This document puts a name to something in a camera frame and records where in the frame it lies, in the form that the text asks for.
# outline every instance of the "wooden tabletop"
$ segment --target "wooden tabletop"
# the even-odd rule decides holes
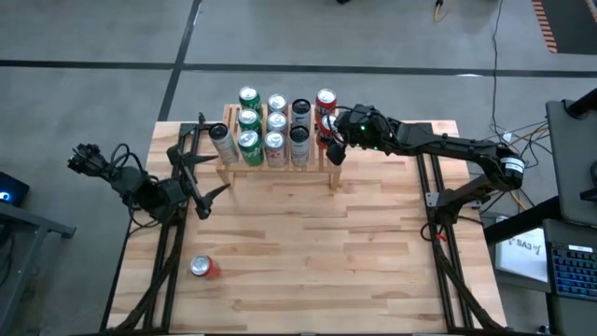
[[[435,133],[458,135],[455,121],[430,122]],[[179,124],[156,124],[149,173],[170,175],[166,149],[176,142]],[[215,153],[207,134],[200,153]],[[446,188],[468,180],[464,161],[440,163]],[[215,165],[197,166],[200,190],[221,184]],[[433,176],[429,162],[427,168]],[[215,199],[207,220],[189,211],[170,332],[445,330],[431,245],[419,235],[426,216],[416,160],[349,149],[341,187],[330,191],[327,179],[327,174],[237,175],[233,189]],[[478,218],[472,210],[462,215]],[[461,220],[454,229],[466,284],[505,325],[481,226]],[[129,239],[108,327],[121,322],[147,289],[159,232],[142,230]],[[221,277],[205,280],[190,273],[190,260],[199,254],[219,263]],[[451,296],[461,321],[453,287]]]

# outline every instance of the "wooden can rack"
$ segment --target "wooden can rack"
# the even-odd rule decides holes
[[[261,129],[262,129],[262,139],[265,137],[266,134],[266,124],[267,124],[267,105],[263,105],[263,118],[261,119]],[[224,105],[224,118],[222,122],[228,126],[229,130],[232,132],[232,138],[234,139],[235,144],[238,144],[238,138],[241,134],[241,128],[237,122],[237,116],[241,111],[241,106],[239,104],[232,104],[232,105]],[[286,115],[288,116],[288,122],[291,122],[291,117],[289,110],[286,110]],[[232,174],[232,183],[234,181],[234,176],[236,173],[320,173],[320,174],[329,174],[329,187],[332,190],[336,190],[338,185],[340,184],[340,173],[341,168],[340,166],[334,165],[329,159],[326,157],[326,153],[324,150],[320,149],[317,144],[315,143],[315,111],[314,106],[311,108],[311,127],[309,130],[309,164],[306,167],[295,167],[292,163],[290,158],[290,145],[286,146],[286,154],[288,157],[288,162],[282,168],[271,168],[267,160],[264,159],[263,164],[259,166],[249,166],[244,162],[243,155],[239,153],[239,161],[233,164],[224,164],[222,160],[218,159],[217,166],[215,170],[217,171],[218,175],[222,179],[224,183],[231,183],[229,175]]]

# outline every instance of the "red can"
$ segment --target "red can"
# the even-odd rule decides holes
[[[317,92],[315,99],[315,121],[321,126],[321,118],[324,115],[335,114],[335,108],[338,104],[336,93],[330,89],[321,89]]]
[[[320,149],[327,149],[335,140],[334,132],[336,128],[334,127],[334,121],[336,121],[336,116],[325,115],[322,117],[321,125],[318,125],[317,136],[315,137],[315,142]]]
[[[190,262],[190,272],[195,276],[212,280],[220,275],[221,270],[213,259],[206,255],[200,255]]]

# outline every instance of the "soda can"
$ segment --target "soda can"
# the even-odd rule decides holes
[[[280,112],[271,113],[268,115],[267,131],[268,133],[278,131],[286,136],[288,134],[288,118]]]
[[[297,167],[309,164],[309,130],[305,126],[293,126],[290,130],[290,157]]]
[[[206,255],[200,255],[190,261],[190,272],[208,280],[217,278],[222,271],[217,263]]]
[[[252,108],[246,108],[239,113],[239,126],[243,131],[255,131],[261,134],[261,119]]]
[[[250,166],[263,163],[263,150],[261,139],[255,131],[244,131],[239,136],[239,149],[243,154],[244,162]]]
[[[288,115],[288,102],[282,94],[275,93],[268,99],[268,114],[280,112]]]
[[[252,108],[258,114],[259,118],[263,117],[263,108],[261,108],[261,97],[259,92],[254,87],[246,86],[239,92],[239,101],[243,108]]]
[[[288,157],[286,154],[286,137],[277,131],[269,132],[263,141],[265,155],[268,158],[268,165],[271,168],[282,168],[286,165]]]
[[[334,141],[334,132],[336,131],[334,121],[336,121],[336,116],[325,115],[321,119],[321,126],[319,127],[317,137],[315,138],[315,143],[319,148],[327,149],[327,147]]]
[[[311,126],[311,103],[306,99],[297,99],[292,103],[292,127]]]
[[[336,93],[330,89],[321,89],[317,92],[315,99],[315,120],[321,125],[321,118],[324,115],[334,114],[338,99]]]
[[[212,139],[217,154],[224,164],[232,164],[239,161],[239,151],[234,145],[234,139],[228,127],[223,123],[217,123],[209,129],[209,137]]]

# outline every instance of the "orange and black tape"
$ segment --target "orange and black tape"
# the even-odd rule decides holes
[[[545,15],[545,9],[543,9],[543,4],[540,1],[533,1],[533,8],[535,9],[535,14],[537,20],[539,21],[539,28],[541,28],[541,34],[543,34],[543,39],[545,39],[545,44],[548,45],[548,50],[557,53],[558,52],[558,44],[556,43],[555,38],[553,38],[553,33],[551,32],[551,27],[549,27],[548,17]]]

